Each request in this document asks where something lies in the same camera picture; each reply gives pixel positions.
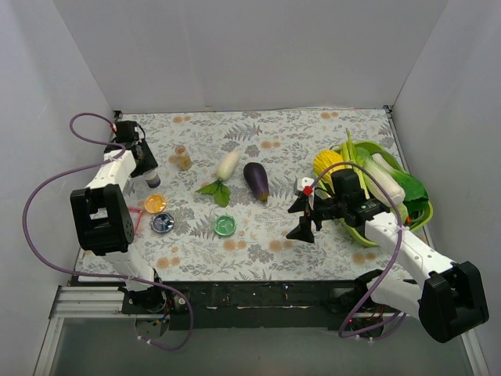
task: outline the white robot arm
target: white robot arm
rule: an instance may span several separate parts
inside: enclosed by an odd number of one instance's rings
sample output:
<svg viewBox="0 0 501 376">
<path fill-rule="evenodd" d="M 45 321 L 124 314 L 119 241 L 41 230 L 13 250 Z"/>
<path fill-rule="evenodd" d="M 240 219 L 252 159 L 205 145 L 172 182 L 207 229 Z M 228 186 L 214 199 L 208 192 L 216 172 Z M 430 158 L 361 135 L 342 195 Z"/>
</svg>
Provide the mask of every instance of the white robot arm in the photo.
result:
<svg viewBox="0 0 501 376">
<path fill-rule="evenodd" d="M 125 145 L 126 151 L 107 147 L 103 165 L 96 177 L 82 190 L 70 196 L 78 241 L 85 250 L 107 260 L 118 274 L 161 282 L 156 271 L 136 251 L 134 226 L 122 194 L 126 182 L 142 175 L 152 188 L 160 185 L 155 172 L 158 167 L 144 138 L 139 138 L 139 126 L 134 121 L 120 121 L 116 125 L 115 143 Z M 98 211 L 105 216 L 94 216 Z M 165 293 L 158 287 L 126 280 L 121 289 L 138 306 L 152 313 L 163 309 Z"/>
<path fill-rule="evenodd" d="M 343 169 L 331 176 L 336 196 L 325 200 L 312 191 L 313 179 L 297 180 L 294 192 L 299 198 L 289 212 L 304 212 L 304 215 L 287 238 L 313 243 L 312 222 L 320 230 L 323 220 L 339 218 L 393 254 L 399 230 L 395 215 L 377 199 L 365 198 L 352 169 Z M 470 262 L 458 264 L 441 255 L 407 228 L 402 231 L 396 262 L 409 272 L 416 284 L 386 276 L 371 294 L 373 302 L 416 317 L 439 342 L 447 342 L 488 320 L 480 272 Z M 366 285 L 367 291 L 379 275 L 369 272 L 358 280 Z"/>
</svg>

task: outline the green basket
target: green basket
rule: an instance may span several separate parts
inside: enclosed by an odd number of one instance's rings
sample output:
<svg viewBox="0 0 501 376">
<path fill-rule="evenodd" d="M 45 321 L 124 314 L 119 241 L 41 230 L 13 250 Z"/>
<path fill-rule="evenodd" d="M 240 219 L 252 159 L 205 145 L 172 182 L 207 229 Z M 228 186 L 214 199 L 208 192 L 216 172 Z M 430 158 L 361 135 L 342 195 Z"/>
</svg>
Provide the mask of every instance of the green basket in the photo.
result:
<svg viewBox="0 0 501 376">
<path fill-rule="evenodd" d="M 398 164 L 398 162 L 396 161 L 396 159 L 391 155 L 389 154 L 382 146 L 378 145 L 377 143 L 373 143 L 372 141 L 361 141 L 359 143 L 354 143 L 355 146 L 360 146 L 360 147 L 363 147 L 364 149 L 366 149 L 367 151 L 369 151 L 369 153 L 372 155 L 372 154 L 375 154 L 375 153 L 381 153 L 381 155 L 383 156 L 384 160 L 386 162 L 388 162 L 388 164 L 395 168 L 395 169 L 398 169 L 400 171 L 405 171 L 401 166 L 400 164 Z M 335 150 L 336 152 L 340 153 L 341 152 L 341 149 L 337 149 Z M 322 181 L 319 182 L 323 188 L 325 188 L 324 184 Z M 413 226 L 413 228 L 411 229 L 411 231 L 417 231 L 418 229 L 420 229 L 421 227 L 423 227 L 424 225 L 426 225 L 428 222 L 430 222 L 430 219 L 431 217 L 433 216 L 433 206 L 431 206 L 431 202 L 428 201 L 428 206 L 427 208 L 424 209 L 424 212 L 423 214 L 421 215 L 421 220 L 415 224 Z M 357 242 L 359 242 L 361 245 L 363 245 L 364 247 L 376 247 L 377 244 L 374 243 L 373 241 L 370 241 L 370 240 L 367 240 L 365 237 L 363 237 L 357 230 L 355 230 L 354 228 L 348 226 L 344 220 L 342 219 L 341 220 L 341 223 L 343 224 L 344 228 L 350 233 L 350 235 L 353 237 L 353 239 L 355 239 Z"/>
</svg>

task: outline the green bowl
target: green bowl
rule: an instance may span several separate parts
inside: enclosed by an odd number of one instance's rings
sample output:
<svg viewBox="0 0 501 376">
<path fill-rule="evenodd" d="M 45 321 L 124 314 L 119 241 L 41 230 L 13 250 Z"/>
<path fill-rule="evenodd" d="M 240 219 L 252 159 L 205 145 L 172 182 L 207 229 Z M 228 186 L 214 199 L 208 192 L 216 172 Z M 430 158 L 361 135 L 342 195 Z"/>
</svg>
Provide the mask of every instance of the green bowl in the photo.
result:
<svg viewBox="0 0 501 376">
<path fill-rule="evenodd" d="M 391 167 L 393 167 L 395 169 L 398 169 L 400 171 L 405 171 L 402 168 L 402 166 L 400 166 L 400 164 L 398 164 L 397 160 L 391 154 L 389 154 L 379 144 L 373 143 L 372 141 L 361 141 L 359 143 L 354 143 L 354 144 L 355 144 L 355 146 L 363 147 L 364 149 L 366 149 L 367 151 L 369 151 L 369 153 L 371 155 L 375 154 L 375 153 L 382 152 L 381 155 L 383 156 L 384 160 L 386 162 L 388 162 L 388 164 Z M 430 222 L 430 219 L 431 219 L 432 216 L 433 216 L 433 206 L 431 206 L 431 202 L 428 201 L 428 206 L 427 206 L 427 208 L 424 209 L 424 213 L 421 215 L 421 220 L 418 223 L 416 223 L 415 225 L 413 225 L 413 227 L 410 230 L 413 231 L 413 232 L 417 231 L 418 229 L 420 229 L 421 227 L 423 227 L 424 225 L 426 225 L 428 222 Z M 353 239 L 355 239 L 357 242 L 359 242 L 364 247 L 376 247 L 377 246 L 376 243 L 374 243 L 373 241 L 367 240 L 357 230 L 355 230 L 354 228 L 348 226 L 344 222 L 343 219 L 341 220 L 341 223 L 344 226 L 344 228 L 350 233 L 350 235 L 353 237 Z"/>
<path fill-rule="evenodd" d="M 231 237 L 236 230 L 235 219 L 231 215 L 220 215 L 214 224 L 214 231 L 220 237 Z"/>
</svg>

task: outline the green leaf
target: green leaf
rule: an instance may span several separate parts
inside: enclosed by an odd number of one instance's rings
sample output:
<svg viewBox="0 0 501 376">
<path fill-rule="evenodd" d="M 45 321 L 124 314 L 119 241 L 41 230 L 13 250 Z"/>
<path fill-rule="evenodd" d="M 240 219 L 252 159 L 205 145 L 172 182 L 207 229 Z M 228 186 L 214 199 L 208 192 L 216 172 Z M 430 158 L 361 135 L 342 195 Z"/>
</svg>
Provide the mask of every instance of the green leaf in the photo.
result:
<svg viewBox="0 0 501 376">
<path fill-rule="evenodd" d="M 228 197 L 229 197 L 229 195 L 230 195 L 230 194 L 232 194 L 232 193 L 229 191 L 229 188 L 228 188 L 227 186 L 225 186 L 223 183 L 221 183 L 220 187 L 221 187 L 221 191 L 222 191 L 224 194 L 227 194 L 227 195 L 228 195 Z"/>
<path fill-rule="evenodd" d="M 343 161 L 345 162 L 350 161 L 350 153 L 348 152 L 348 143 L 341 144 L 341 156 L 343 158 Z M 344 168 L 352 168 L 352 166 L 345 165 Z"/>
<path fill-rule="evenodd" d="M 214 194 L 216 193 L 216 190 L 218 190 L 220 184 L 221 182 L 219 180 L 216 180 L 212 184 L 209 184 L 208 186 L 203 186 L 202 188 L 196 190 L 195 192 L 201 194 Z"/>
<path fill-rule="evenodd" d="M 214 201 L 216 201 L 216 204 L 222 206 L 223 208 L 226 208 L 229 203 L 229 189 L 227 186 L 224 184 L 221 184 L 220 187 L 216 190 L 214 193 Z"/>
<path fill-rule="evenodd" d="M 351 138 L 351 132 L 348 128 L 346 128 L 346 136 L 348 137 L 348 153 L 350 154 L 350 161 L 355 162 L 355 147 L 353 146 L 353 139 Z"/>
<path fill-rule="evenodd" d="M 404 201 L 404 205 L 407 207 L 409 214 L 413 212 L 420 212 L 428 207 L 428 199 L 427 197 L 421 197 L 417 200 Z"/>
<path fill-rule="evenodd" d="M 397 170 L 390 171 L 390 175 L 404 189 L 408 201 L 417 200 L 425 194 L 423 184 L 413 176 Z"/>
<path fill-rule="evenodd" d="M 355 159 L 355 163 L 357 165 L 361 165 L 362 167 L 364 167 L 364 163 L 367 161 L 367 160 L 370 160 L 372 157 L 370 156 L 370 153 L 369 151 L 367 151 L 367 149 L 363 148 L 363 147 L 357 147 L 356 148 L 356 153 L 357 153 L 357 158 Z"/>
</svg>

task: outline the white radish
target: white radish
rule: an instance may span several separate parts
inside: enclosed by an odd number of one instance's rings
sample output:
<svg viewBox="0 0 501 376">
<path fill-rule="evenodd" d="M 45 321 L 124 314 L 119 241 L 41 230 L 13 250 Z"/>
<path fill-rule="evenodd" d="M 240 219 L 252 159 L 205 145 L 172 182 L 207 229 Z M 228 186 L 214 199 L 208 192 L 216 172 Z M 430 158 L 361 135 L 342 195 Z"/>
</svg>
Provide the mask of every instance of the white radish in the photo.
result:
<svg viewBox="0 0 501 376">
<path fill-rule="evenodd" d="M 221 179 L 223 182 L 231 178 L 239 160 L 240 154 L 238 151 L 234 150 L 231 153 L 227 153 L 219 163 L 218 170 L 216 171 L 216 177 Z"/>
</svg>

